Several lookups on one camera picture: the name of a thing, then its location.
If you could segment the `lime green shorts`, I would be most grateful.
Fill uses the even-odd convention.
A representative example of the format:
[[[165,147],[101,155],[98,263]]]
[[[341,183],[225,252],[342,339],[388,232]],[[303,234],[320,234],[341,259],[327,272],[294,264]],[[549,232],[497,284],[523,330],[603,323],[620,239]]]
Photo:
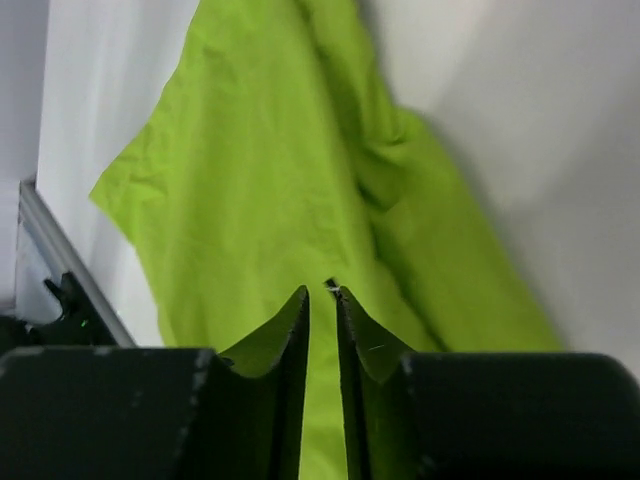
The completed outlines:
[[[223,350],[310,294],[299,475],[347,475],[335,303],[424,351],[562,343],[444,145],[398,105],[354,1],[203,1],[95,204],[169,346]]]

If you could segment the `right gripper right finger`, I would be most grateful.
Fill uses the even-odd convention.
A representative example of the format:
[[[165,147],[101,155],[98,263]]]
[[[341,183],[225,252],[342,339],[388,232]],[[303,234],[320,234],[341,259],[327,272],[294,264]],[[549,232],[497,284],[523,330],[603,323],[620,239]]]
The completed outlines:
[[[639,386],[595,353],[419,352],[334,291],[352,479],[635,479]]]

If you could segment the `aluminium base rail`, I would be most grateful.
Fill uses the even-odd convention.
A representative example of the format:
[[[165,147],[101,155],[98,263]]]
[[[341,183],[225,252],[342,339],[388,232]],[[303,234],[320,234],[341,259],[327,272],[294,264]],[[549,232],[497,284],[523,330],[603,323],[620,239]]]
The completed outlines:
[[[37,193],[35,183],[23,181],[19,188],[15,315],[44,322],[59,313],[43,281],[50,278],[58,284],[65,272],[76,276],[117,346],[134,348],[133,338]]]

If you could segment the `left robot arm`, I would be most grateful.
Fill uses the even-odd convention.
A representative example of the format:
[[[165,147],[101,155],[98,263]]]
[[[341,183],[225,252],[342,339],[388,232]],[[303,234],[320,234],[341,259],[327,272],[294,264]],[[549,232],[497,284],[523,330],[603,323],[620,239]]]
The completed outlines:
[[[76,276],[65,272],[56,284],[43,281],[60,312],[37,322],[24,316],[1,315],[1,354],[30,346],[117,345],[116,339],[99,315]]]

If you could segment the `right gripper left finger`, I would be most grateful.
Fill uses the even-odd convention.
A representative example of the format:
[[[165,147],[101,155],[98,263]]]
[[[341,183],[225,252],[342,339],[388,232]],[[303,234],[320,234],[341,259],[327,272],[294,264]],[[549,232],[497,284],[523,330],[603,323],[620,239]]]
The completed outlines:
[[[5,479],[295,479],[309,295],[231,348],[29,346],[1,360]]]

